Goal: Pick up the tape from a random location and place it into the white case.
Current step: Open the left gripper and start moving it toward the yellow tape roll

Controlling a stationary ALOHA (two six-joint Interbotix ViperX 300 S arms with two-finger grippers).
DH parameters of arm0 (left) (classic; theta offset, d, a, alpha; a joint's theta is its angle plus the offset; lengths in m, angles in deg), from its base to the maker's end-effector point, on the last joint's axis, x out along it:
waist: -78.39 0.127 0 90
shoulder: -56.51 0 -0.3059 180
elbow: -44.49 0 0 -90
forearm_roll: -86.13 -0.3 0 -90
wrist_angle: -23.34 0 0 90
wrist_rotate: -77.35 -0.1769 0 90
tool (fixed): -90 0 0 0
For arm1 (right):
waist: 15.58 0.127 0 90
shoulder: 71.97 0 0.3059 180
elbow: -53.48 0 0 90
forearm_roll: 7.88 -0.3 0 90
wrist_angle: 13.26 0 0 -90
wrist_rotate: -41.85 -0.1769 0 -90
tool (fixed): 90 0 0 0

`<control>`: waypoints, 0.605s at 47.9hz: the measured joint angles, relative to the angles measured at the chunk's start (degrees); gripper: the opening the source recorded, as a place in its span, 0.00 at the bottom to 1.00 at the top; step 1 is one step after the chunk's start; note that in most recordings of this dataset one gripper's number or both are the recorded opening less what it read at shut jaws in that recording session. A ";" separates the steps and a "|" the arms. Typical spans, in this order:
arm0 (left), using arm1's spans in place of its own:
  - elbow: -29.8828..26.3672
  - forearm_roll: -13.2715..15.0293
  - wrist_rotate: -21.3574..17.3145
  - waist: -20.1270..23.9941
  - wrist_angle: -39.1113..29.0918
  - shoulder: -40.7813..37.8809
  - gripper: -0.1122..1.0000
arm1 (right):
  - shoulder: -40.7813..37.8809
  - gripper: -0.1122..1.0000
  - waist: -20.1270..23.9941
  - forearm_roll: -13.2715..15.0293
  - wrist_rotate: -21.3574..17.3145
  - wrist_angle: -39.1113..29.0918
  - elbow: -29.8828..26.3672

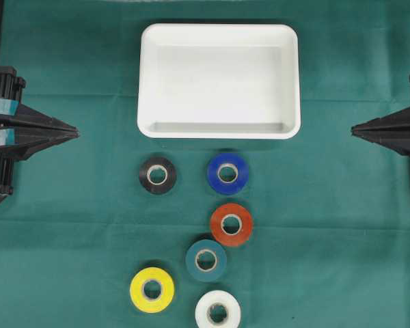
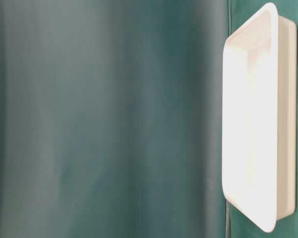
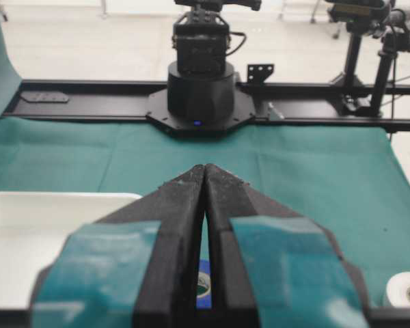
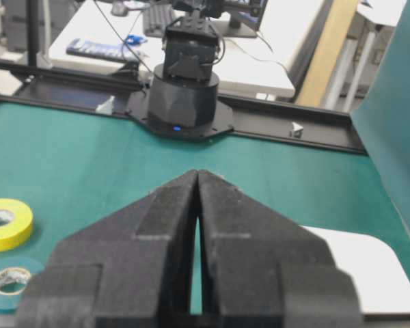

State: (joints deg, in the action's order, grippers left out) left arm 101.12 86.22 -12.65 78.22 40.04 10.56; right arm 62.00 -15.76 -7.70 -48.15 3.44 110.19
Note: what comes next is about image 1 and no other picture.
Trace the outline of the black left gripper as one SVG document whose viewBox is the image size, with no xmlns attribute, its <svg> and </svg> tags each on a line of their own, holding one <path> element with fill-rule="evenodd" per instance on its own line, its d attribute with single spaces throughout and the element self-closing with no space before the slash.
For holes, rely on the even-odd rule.
<svg viewBox="0 0 410 328">
<path fill-rule="evenodd" d="M 15 160 L 79 137 L 76 127 L 22 104 L 25 86 L 13 67 L 0 66 L 0 195 L 13 194 Z"/>
</svg>

